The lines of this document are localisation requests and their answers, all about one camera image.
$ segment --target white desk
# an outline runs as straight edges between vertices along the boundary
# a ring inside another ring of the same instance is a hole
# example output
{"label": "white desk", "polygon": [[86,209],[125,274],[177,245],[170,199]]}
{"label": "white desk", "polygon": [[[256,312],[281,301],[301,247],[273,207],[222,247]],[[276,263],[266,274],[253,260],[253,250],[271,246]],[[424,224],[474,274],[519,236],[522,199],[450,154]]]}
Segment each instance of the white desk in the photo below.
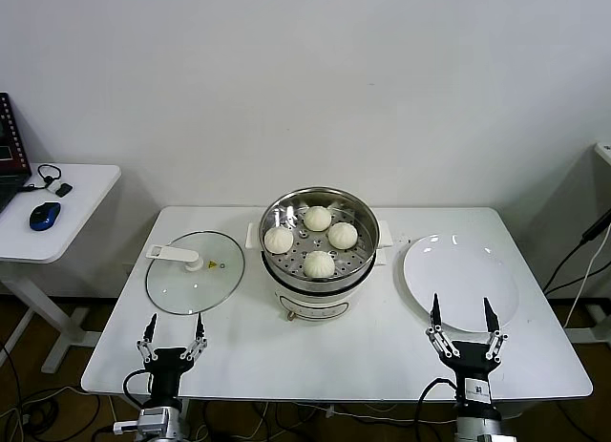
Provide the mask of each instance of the white desk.
{"label": "white desk", "polygon": [[[433,233],[471,234],[491,243],[514,272],[520,306],[505,328],[509,341],[490,376],[495,400],[586,396],[592,384],[498,214],[489,208],[373,210],[388,221],[394,240],[388,265],[364,281],[358,306],[331,321],[289,322],[273,297],[276,284],[261,255],[245,250],[245,273],[235,293],[204,313],[208,348],[182,376],[180,395],[192,398],[311,401],[416,401],[435,377],[452,377],[424,334],[428,316],[408,294],[402,260],[408,239]],[[168,207],[144,246],[187,232],[218,230],[244,243],[247,225],[262,208]],[[142,368],[136,341],[158,313],[155,347],[187,346],[195,316],[160,312],[145,290],[148,262],[141,253],[81,380],[84,389],[121,394],[123,378]],[[484,340],[479,335],[454,338]],[[146,377],[130,382],[146,393]],[[453,400],[436,387],[431,400]]]}
{"label": "white desk", "polygon": [[[52,263],[59,259],[121,173],[115,165],[55,165],[61,169],[62,179],[74,187],[72,192],[64,198],[46,189],[21,193],[0,213],[0,281],[30,307],[7,341],[7,349],[11,351],[33,313],[38,313],[61,332],[42,367],[48,373],[57,370],[70,346],[94,347],[99,332],[85,332],[80,328],[87,308],[79,307],[69,317],[15,263]],[[36,174],[37,166],[32,164],[33,175],[28,184],[43,184]],[[45,201],[58,201],[61,211],[52,228],[35,232],[29,226],[30,213]],[[5,359],[2,351],[0,365]]]}

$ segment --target floor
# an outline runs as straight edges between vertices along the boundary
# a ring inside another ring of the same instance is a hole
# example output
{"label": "floor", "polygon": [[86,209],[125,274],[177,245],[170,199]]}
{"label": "floor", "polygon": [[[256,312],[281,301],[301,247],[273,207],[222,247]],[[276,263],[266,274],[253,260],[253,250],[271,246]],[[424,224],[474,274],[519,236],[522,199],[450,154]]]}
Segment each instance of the floor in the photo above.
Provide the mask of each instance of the floor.
{"label": "floor", "polygon": [[[74,306],[61,305],[67,312]],[[108,303],[92,305],[92,311],[85,320],[84,327],[91,330],[104,328],[106,320],[110,316],[113,306]],[[0,298],[0,338],[6,340],[11,331],[19,322],[26,308],[17,300],[10,297]],[[557,315],[563,319],[566,316],[567,307],[555,307]],[[582,310],[575,317],[574,327],[588,326],[591,323],[589,317]],[[78,386],[80,376],[83,373],[91,351],[85,348],[73,348],[67,355],[62,367],[56,374],[43,374],[40,367],[56,338],[56,333],[42,319],[34,317],[24,336],[14,349],[12,357],[19,373],[21,392],[24,398],[29,394],[42,389],[62,387],[65,385]],[[577,352],[584,363],[592,382],[594,393],[587,399],[563,402],[562,406],[570,417],[586,432],[598,441],[611,441],[611,432],[608,430],[606,418],[609,416],[611,403],[611,350],[604,345],[577,346]],[[0,414],[14,406],[16,401],[15,381],[9,363],[6,362],[0,368]],[[58,413],[54,424],[45,432],[39,434],[39,440],[55,441],[67,437],[87,425],[95,414],[97,400],[94,396],[82,396],[70,391],[65,391],[56,397]],[[135,418],[136,411],[122,401],[120,398],[113,399],[116,416],[119,420]],[[264,403],[258,404],[259,411],[263,410]],[[376,406],[371,409],[365,405],[350,404],[341,410],[353,414],[366,414],[385,416],[396,419],[412,418],[414,406],[399,405],[390,411],[389,406]],[[212,429],[206,440],[240,440],[229,438],[228,435],[250,435],[258,423],[260,417],[253,409],[252,403],[246,402],[223,402],[210,403],[195,402],[189,408],[188,422],[191,427],[191,437],[195,439],[195,432],[201,427],[202,415],[205,410],[208,429]],[[278,416],[283,427],[291,427],[299,424],[293,433],[286,431],[273,438],[278,442],[297,440],[309,441],[406,441],[415,440],[413,428],[395,428],[388,425],[364,424],[348,416],[335,415],[326,418],[325,413],[312,408],[297,407],[291,403],[280,405],[270,404],[266,412],[266,420],[270,433],[276,434],[281,431],[276,423]],[[444,421],[452,419],[452,409],[448,405],[427,405],[423,409],[422,418],[431,421]],[[0,420],[0,440],[11,440],[15,419],[12,418],[7,427],[8,417]],[[111,406],[107,396],[100,399],[99,413],[94,423],[80,435],[75,441],[89,441],[95,429],[113,423]],[[435,425],[435,430],[443,441],[453,440],[453,425]],[[585,441],[585,438],[567,421],[555,403],[542,403],[533,409],[526,411],[519,418],[506,422],[506,430],[517,436],[520,442],[525,441]],[[438,440],[430,428],[421,428],[423,441]],[[206,429],[200,431],[200,438],[206,435]],[[15,441],[19,441],[19,432],[15,435]],[[132,435],[114,437],[103,434],[97,441],[128,441],[133,440]],[[252,440],[265,440],[265,425],[254,434]]]}

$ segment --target pot handle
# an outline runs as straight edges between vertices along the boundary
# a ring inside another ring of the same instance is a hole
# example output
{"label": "pot handle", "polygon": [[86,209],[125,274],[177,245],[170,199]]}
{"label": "pot handle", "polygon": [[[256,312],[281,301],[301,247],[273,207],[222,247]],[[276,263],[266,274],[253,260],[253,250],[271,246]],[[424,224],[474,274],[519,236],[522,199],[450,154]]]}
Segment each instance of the pot handle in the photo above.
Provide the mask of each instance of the pot handle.
{"label": "pot handle", "polygon": [[146,252],[146,257],[148,259],[162,259],[164,261],[184,263],[184,268],[190,272],[195,272],[203,267],[203,259],[200,253],[174,246],[152,244]]}

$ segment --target computer mouse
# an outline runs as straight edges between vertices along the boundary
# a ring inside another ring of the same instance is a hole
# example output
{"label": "computer mouse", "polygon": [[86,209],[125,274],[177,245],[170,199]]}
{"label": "computer mouse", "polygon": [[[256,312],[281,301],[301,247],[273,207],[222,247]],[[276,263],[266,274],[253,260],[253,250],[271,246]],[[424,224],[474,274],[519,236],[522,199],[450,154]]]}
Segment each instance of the computer mouse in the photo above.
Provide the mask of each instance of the computer mouse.
{"label": "computer mouse", "polygon": [[56,201],[45,201],[32,210],[30,229],[47,230],[55,224],[61,205]]}

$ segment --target white wall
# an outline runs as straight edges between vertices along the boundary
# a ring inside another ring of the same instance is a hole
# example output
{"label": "white wall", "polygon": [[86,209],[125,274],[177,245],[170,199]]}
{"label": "white wall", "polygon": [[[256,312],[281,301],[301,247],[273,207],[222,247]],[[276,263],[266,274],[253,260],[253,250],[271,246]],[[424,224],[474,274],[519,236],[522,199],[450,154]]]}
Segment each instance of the white wall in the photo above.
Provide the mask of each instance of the white wall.
{"label": "white wall", "polygon": [[123,172],[46,287],[117,294],[163,205],[311,184],[497,207],[544,277],[604,206],[609,1],[0,0],[32,159]]}

